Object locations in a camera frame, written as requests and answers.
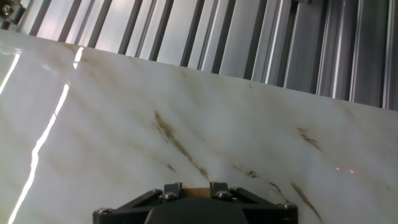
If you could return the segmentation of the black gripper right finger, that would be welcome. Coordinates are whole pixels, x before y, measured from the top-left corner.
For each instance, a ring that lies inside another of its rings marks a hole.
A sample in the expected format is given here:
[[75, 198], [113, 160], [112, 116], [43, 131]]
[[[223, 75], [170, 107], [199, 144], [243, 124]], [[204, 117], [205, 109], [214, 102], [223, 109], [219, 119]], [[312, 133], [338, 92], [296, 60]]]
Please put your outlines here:
[[237, 205], [249, 217], [298, 217], [294, 203], [272, 203], [242, 188], [229, 188], [226, 182], [210, 182], [210, 197]]

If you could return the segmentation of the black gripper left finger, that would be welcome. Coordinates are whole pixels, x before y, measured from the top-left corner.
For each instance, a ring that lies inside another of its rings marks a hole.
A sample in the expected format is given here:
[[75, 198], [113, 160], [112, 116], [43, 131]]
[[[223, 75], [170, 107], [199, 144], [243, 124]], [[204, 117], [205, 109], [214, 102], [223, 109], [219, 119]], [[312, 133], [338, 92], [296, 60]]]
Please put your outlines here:
[[99, 208], [92, 220], [146, 220], [149, 212], [158, 205], [182, 198], [182, 183], [165, 184], [164, 189], [152, 189], [119, 208]]

